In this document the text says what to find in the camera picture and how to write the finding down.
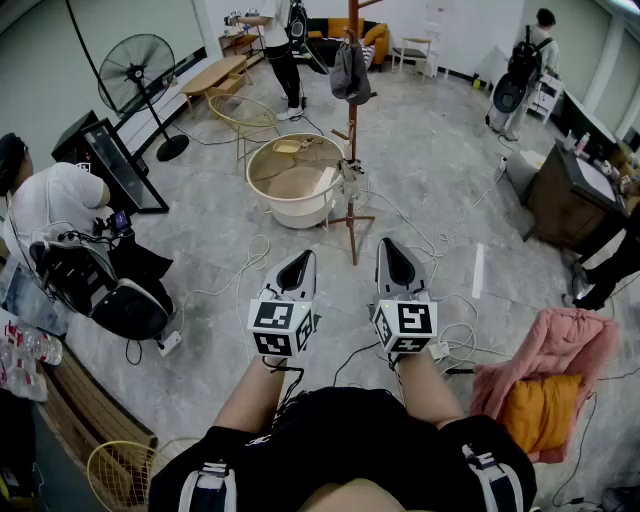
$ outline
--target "white stripe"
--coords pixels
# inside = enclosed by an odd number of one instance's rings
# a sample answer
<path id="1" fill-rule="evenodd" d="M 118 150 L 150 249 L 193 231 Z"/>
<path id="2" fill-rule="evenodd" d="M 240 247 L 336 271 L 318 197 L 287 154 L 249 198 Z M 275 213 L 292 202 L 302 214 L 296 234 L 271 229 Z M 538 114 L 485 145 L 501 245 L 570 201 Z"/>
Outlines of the white stripe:
<path id="1" fill-rule="evenodd" d="M 476 267 L 473 271 L 473 290 L 471 296 L 474 299 L 480 298 L 482 286 L 484 285 L 484 244 L 478 244 L 476 251 Z"/>

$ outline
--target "wooden desk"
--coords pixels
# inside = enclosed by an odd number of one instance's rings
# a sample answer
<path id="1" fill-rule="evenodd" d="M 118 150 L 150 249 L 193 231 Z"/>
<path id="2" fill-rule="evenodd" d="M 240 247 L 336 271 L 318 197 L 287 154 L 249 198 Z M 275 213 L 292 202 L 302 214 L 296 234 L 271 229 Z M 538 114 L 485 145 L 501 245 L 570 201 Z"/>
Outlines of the wooden desk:
<path id="1" fill-rule="evenodd" d="M 562 249 L 581 254 L 587 261 L 623 229 L 628 214 L 615 193 L 607 197 L 592 186 L 573 152 L 560 141 L 549 153 L 531 185 L 527 205 L 535 217 L 531 235 Z"/>

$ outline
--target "fan base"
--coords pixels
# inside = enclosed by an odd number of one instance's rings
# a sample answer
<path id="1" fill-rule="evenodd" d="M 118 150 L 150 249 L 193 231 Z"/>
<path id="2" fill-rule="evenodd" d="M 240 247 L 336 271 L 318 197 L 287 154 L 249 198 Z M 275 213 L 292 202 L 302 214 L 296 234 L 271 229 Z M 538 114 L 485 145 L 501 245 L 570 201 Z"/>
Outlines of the fan base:
<path id="1" fill-rule="evenodd" d="M 176 135 L 171 139 L 164 141 L 162 146 L 158 148 L 156 156 L 161 162 L 172 160 L 182 153 L 189 145 L 189 137 L 186 135 Z"/>

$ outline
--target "yellow cushion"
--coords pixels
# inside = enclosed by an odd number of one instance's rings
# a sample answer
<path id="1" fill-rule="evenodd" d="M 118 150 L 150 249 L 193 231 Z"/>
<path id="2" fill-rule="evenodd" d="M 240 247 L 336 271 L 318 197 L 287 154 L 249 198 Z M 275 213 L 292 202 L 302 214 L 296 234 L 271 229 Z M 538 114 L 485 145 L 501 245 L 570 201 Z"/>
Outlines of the yellow cushion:
<path id="1" fill-rule="evenodd" d="M 387 33 L 387 24 L 386 23 L 378 23 L 375 27 L 373 27 L 369 32 L 364 36 L 364 45 L 371 46 L 373 42 L 378 39 L 380 36 L 383 36 Z"/>
<path id="2" fill-rule="evenodd" d="M 554 375 L 516 381 L 507 395 L 501 422 L 525 453 L 550 450 L 565 442 L 581 379 L 580 375 Z"/>
<path id="3" fill-rule="evenodd" d="M 329 18 L 329 32 L 327 37 L 344 37 L 345 28 L 349 27 L 349 18 Z M 358 39 L 362 39 L 364 18 L 358 19 Z"/>

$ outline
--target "white chair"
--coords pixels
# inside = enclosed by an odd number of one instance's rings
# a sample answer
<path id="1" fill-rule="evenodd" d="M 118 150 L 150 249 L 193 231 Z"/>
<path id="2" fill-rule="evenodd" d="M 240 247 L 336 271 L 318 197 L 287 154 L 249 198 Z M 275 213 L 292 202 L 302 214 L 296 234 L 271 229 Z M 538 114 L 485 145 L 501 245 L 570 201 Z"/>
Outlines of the white chair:
<path id="1" fill-rule="evenodd" d="M 427 53 L 424 53 L 418 48 L 408 48 L 407 43 L 416 43 L 427 45 Z M 418 63 L 424 63 L 424 71 L 422 72 L 422 82 L 427 76 L 427 66 L 429 63 L 429 54 L 431 52 L 431 39 L 424 39 L 418 37 L 403 37 L 402 48 L 391 49 L 391 72 L 395 71 L 396 57 L 400 58 L 400 73 L 402 73 L 402 64 L 405 60 L 414 61 L 416 65 L 416 72 L 418 71 Z"/>

